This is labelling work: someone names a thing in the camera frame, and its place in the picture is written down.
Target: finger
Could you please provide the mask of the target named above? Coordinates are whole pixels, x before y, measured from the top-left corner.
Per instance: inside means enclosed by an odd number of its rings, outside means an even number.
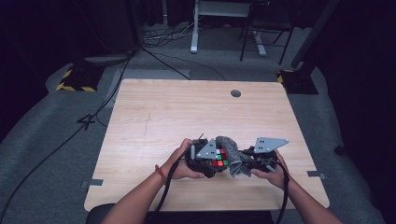
[[[192,179],[200,179],[200,178],[204,178],[205,175],[199,172],[194,172],[192,170],[188,170],[186,172],[186,177],[192,178]]]
[[[277,151],[277,149],[276,149],[276,156],[280,160],[282,165],[285,167],[286,171],[289,172],[289,169],[288,169],[288,166],[285,163],[285,160],[283,159],[282,155],[280,155],[279,151]]]
[[[257,169],[251,169],[250,172],[252,174],[254,174],[255,176],[257,176],[258,178],[268,179],[268,177],[270,177],[269,173],[265,173],[265,172],[257,170]]]
[[[178,151],[185,151],[190,145],[192,145],[192,141],[188,138],[185,138],[183,142],[180,144],[180,147],[177,148]]]

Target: wristband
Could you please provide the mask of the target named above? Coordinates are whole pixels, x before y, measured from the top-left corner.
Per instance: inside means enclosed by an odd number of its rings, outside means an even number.
[[[158,174],[160,174],[160,176],[163,178],[163,184],[165,185],[166,184],[166,177],[163,174],[163,170],[161,169],[160,166],[158,166],[158,164],[155,164],[155,171],[157,171]]]

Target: gray fabric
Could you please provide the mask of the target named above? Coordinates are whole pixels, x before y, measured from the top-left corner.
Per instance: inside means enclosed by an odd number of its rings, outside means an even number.
[[[238,151],[238,145],[229,137],[218,136],[216,137],[216,144],[225,150],[229,162],[230,175],[235,178],[236,175],[244,174],[251,176],[250,170],[243,165],[242,161],[251,161],[252,159]]]

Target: wooden table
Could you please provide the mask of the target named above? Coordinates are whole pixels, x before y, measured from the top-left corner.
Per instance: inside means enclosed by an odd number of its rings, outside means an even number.
[[[231,96],[232,90],[241,92]],[[279,83],[124,79],[108,124],[90,186],[86,210],[116,203],[163,164],[184,138],[232,138],[239,149],[256,138],[287,138],[279,148],[290,174],[324,206],[329,200],[307,145]],[[155,209],[162,190],[150,210]],[[173,180],[162,211],[273,210],[283,191],[256,176],[230,176],[227,169],[213,178]]]

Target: hand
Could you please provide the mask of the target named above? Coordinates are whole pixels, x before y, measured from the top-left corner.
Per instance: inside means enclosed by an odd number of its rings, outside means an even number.
[[[279,158],[282,165],[285,167],[286,171],[289,172],[288,166],[286,165],[285,161],[283,160],[283,157],[279,154],[277,149],[276,149],[276,155]],[[283,175],[283,170],[279,165],[276,167],[276,173],[265,173],[257,169],[251,169],[251,173],[253,173],[258,178],[267,179],[271,184],[277,186],[280,189],[284,189],[285,176]]]
[[[169,157],[169,159],[163,164],[162,169],[163,172],[166,176],[168,176],[169,170],[172,166],[173,163],[180,157],[180,155],[192,144],[192,141],[190,139],[184,139],[184,141],[181,143],[180,147],[177,148],[172,155]],[[178,166],[175,170],[175,172],[172,175],[172,179],[181,179],[184,177],[189,177],[193,179],[197,178],[203,178],[205,177],[204,174],[195,172],[191,170],[185,161],[181,160],[178,163]]]

